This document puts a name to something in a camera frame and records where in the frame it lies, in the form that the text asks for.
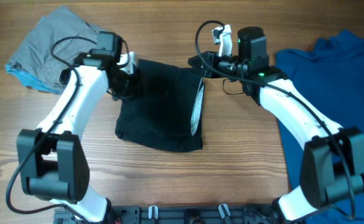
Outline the black shorts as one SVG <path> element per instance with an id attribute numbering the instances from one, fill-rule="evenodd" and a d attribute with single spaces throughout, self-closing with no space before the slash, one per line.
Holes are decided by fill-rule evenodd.
<path id="1" fill-rule="evenodd" d="M 203 148 L 203 77 L 192 68 L 140 60 L 143 96 L 124 101 L 115 135 L 122 140 L 171 152 Z"/>

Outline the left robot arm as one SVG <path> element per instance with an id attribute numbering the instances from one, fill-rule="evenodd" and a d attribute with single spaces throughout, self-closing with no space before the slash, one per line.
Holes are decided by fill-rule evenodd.
<path id="1" fill-rule="evenodd" d="M 130 101 L 142 93 L 142 76 L 134 52 L 114 32 L 100 32 L 95 47 L 78 54 L 70 69 L 67 86 L 57 104 L 35 129 L 22 129 L 17 137 L 19 165 L 6 190 L 6 204 L 27 215 L 63 208 L 76 223 L 119 223 L 109 199 L 89 185 L 90 169 L 81 138 L 101 97 Z M 13 206 L 11 191 L 21 179 L 26 195 L 49 201 L 46 207 L 21 210 Z"/>

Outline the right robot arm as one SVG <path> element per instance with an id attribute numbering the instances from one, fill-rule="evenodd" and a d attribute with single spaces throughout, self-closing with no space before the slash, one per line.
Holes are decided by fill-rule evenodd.
<path id="1" fill-rule="evenodd" d="M 218 22 L 212 30 L 218 51 L 197 52 L 189 65 L 205 78 L 240 82 L 243 93 L 277 117 L 303 151 L 299 185 L 270 204 L 245 205 L 243 221 L 304 223 L 364 193 L 364 134 L 326 117 L 270 65 L 262 28 L 245 27 L 237 36 L 233 42 L 230 26 Z"/>

